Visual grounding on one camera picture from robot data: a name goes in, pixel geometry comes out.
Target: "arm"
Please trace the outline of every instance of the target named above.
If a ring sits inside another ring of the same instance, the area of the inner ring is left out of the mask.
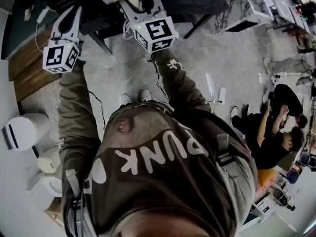
[[[63,142],[60,154],[65,155],[62,172],[62,210],[67,232],[67,212],[73,200],[82,191],[84,177],[91,169],[100,140],[83,64],[77,62],[72,72],[63,74],[60,86],[58,128],[60,140]],[[77,181],[77,191],[69,183],[69,175]]]
[[[289,108],[286,105],[282,105],[280,114],[278,115],[278,117],[276,118],[276,120],[272,126],[272,134],[273,135],[276,135],[277,132],[279,132],[283,117],[284,117],[284,115],[288,114],[288,112],[289,112]]]
[[[210,105],[171,51],[165,49],[157,52],[155,61],[159,67],[169,103],[175,110],[195,107],[211,111]]]
[[[265,139],[265,131],[266,131],[266,125],[267,125],[267,119],[270,113],[270,100],[267,104],[267,108],[266,108],[266,112],[263,114],[260,126],[259,126],[259,131],[258,131],[258,135],[257,135],[257,142],[259,147],[261,147],[262,142]]]

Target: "black hair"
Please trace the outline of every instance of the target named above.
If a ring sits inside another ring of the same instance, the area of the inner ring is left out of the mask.
[[[304,114],[300,114],[297,117],[300,119],[300,121],[298,122],[298,127],[303,129],[307,124],[307,117]]]
[[[302,130],[298,127],[294,127],[292,131],[290,132],[291,137],[292,137],[292,148],[291,151],[298,151],[304,142],[304,134]]]

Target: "table leg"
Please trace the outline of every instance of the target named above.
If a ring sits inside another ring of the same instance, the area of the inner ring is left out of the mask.
[[[192,28],[188,31],[187,34],[184,35],[185,39],[188,39],[195,30],[203,26],[213,15],[206,14],[204,15]]]
[[[89,34],[89,35],[90,35],[90,37],[99,45],[99,47],[102,48],[102,50],[103,50],[104,52],[109,52],[109,53],[112,55],[111,50],[108,48],[107,45],[105,45],[104,40],[101,39],[101,38],[99,37],[99,35],[98,35],[96,32],[93,32],[93,33],[91,33],[91,34]]]

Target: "gray floor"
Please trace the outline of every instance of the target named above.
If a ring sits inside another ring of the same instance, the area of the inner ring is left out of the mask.
[[[176,26],[180,36],[190,27],[190,24]],[[135,40],[124,40],[121,36],[110,38],[112,56],[104,53],[90,37],[83,37],[83,40],[88,87],[103,102],[106,118],[120,106],[120,96],[125,92],[136,99],[139,90],[148,89],[156,101],[167,101],[156,87],[158,77],[153,65],[147,63],[148,54]],[[212,104],[215,113],[226,122],[229,122],[230,109],[234,105],[241,107],[248,103],[251,111],[259,110],[266,80],[263,57],[281,60],[297,53],[292,37],[281,31],[267,31],[265,26],[241,33],[213,35],[207,25],[189,39],[180,37],[172,51],[208,100],[214,99],[210,88],[215,97],[221,83],[226,88],[225,103]],[[37,144],[40,154],[58,143],[59,90],[59,82],[56,81],[22,102],[25,111],[45,112],[51,120],[50,132]],[[91,102],[101,135],[103,123],[100,104],[93,96]]]

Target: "black shirt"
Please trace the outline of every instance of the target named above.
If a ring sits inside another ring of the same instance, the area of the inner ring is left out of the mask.
[[[257,169],[275,167],[290,152],[282,146],[284,134],[278,132],[275,136],[264,139],[259,147],[257,138],[247,139],[247,143],[254,158]]]

